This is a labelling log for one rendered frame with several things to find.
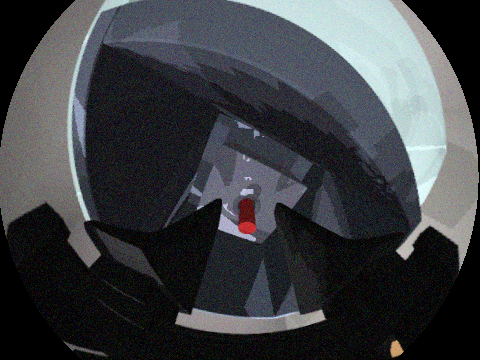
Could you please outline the red peg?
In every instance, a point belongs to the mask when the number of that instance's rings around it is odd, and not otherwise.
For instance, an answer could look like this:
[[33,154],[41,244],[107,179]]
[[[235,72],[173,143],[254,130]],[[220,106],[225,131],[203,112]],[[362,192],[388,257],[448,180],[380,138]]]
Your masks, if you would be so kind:
[[255,215],[253,215],[253,211],[255,211],[253,200],[240,201],[239,231],[244,233],[244,235],[251,235],[251,233],[256,231]]

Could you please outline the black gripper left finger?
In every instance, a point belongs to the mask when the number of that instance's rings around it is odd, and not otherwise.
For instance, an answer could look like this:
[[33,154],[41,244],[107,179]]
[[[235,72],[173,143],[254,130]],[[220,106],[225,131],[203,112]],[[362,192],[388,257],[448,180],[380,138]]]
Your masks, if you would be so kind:
[[216,197],[160,231],[132,231],[99,220],[85,220],[84,228],[101,255],[155,281],[179,312],[191,316],[216,239],[220,212],[221,199]]

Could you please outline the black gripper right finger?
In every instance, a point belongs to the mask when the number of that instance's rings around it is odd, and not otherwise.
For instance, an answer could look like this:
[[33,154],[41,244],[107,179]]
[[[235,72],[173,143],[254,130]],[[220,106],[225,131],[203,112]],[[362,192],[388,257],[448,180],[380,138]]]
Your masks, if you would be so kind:
[[273,215],[300,315],[319,311],[365,265],[395,252],[403,243],[401,232],[345,239],[281,203],[276,203]]

